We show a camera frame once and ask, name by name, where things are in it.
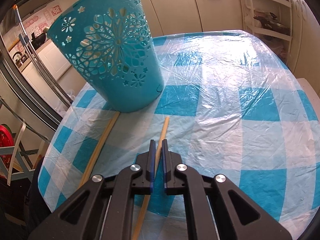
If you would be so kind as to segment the bamboo chopstick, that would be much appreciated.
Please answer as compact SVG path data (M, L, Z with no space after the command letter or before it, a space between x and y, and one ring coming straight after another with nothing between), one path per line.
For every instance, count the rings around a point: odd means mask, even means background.
M114 126L114 124L116 123L118 117L120 116L120 112L116 112L113 117L109 120L106 128L104 129L90 159L89 159L89 162L85 168L85 171L80 179L80 183L79 183L79 186L78 186L78 189L80 187L82 187L82 185L84 185L85 182L87 182L90 178L90 175L93 171L93 168L95 166L95 163L97 162L97 159L99 157L99 154L105 144L105 141L107 140L110 132L112 131L112 128Z
M158 169L158 165L159 165L159 161L160 161L160 157L161 157L162 141L165 139L165 136L166 136L166 133L167 133L167 130L168 130L168 126L169 126L169 120L170 120L170 117L166 116L165 120L164 120L164 124L163 124L162 130L161 130L161 135L160 135L160 138L159 138L159 142L158 142L158 146L157 146L157 150L156 150L156 156L155 156L155 174L154 174L154 177L156 177L156 173L157 173L157 169ZM140 231L142 229L143 222L144 222L145 214L146 214L146 211L148 209L150 197L151 197L150 195L144 196L142 207L140 208L139 215L138 215L138 218L137 218L137 222L136 222L136 225L135 225L135 229L134 229L133 234L132 234L132 238L131 238L132 240L137 240L138 237L139 237L139 234L140 234Z

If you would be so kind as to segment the cream kitchen cabinets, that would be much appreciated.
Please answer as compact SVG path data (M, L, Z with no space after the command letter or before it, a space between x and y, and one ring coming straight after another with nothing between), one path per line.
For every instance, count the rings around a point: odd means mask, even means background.
M244 30L240 0L141 0L153 36ZM319 22L306 0L292 3L292 42L286 65L319 91Z

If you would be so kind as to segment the blue white checkered tablecloth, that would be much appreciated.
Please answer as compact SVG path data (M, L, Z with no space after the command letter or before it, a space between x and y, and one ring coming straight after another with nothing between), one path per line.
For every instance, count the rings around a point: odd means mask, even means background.
M200 174L224 174L298 239L319 209L319 120L290 70L243 31L153 38L165 87L148 107L121 113L92 174L109 177L158 141ZM115 111L86 83L57 128L38 182L50 211L79 186ZM188 239L182 196L157 171L139 239Z

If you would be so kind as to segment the white folding stool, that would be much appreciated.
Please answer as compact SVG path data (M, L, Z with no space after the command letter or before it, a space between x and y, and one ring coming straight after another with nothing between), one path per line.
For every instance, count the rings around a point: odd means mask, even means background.
M49 140L32 130L41 138L39 148L34 151L23 149L22 138L26 129L31 129L26 122L21 121L17 133L12 133L8 126L1 125L1 177L7 180L7 185L12 181L28 179L32 181L35 167L45 155L45 148Z

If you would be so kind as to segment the metal mop pole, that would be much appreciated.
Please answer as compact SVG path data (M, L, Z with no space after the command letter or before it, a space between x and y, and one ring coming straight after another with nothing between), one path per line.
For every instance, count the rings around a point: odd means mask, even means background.
M20 13L18 10L18 6L15 4L12 7L16 22L18 23L20 29L21 29L21 37L20 41L22 45L25 48L26 53L29 56L29 59L31 59L32 63L38 70L39 74L42 76L44 81L47 83L47 85L52 89L54 94L59 98L59 100L66 106L71 107L71 104L73 103L73 100L69 97L69 95L63 90L63 88L57 83L57 81L54 79L52 74L49 72L49 70L46 68L45 64L37 54L35 48L31 44L31 41L27 35L27 32L23 26Z

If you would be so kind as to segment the teal perforated plastic basket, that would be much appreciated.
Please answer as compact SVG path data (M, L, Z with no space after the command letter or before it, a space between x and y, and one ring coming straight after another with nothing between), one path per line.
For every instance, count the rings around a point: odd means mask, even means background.
M78 0L47 36L116 111L143 109L164 88L141 0Z

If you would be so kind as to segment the black frying pan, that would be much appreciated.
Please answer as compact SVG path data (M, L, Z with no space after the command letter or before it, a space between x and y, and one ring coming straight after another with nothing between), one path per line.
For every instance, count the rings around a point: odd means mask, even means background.
M41 33L38 36L35 36L35 33L31 33L31 44L35 50L38 50L46 41L47 34Z

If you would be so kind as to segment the white shelf cart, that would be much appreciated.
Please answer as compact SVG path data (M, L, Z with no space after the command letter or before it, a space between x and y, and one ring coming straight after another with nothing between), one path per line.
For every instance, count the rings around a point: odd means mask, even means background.
M244 30L261 39L284 63L292 42L290 0L240 0Z

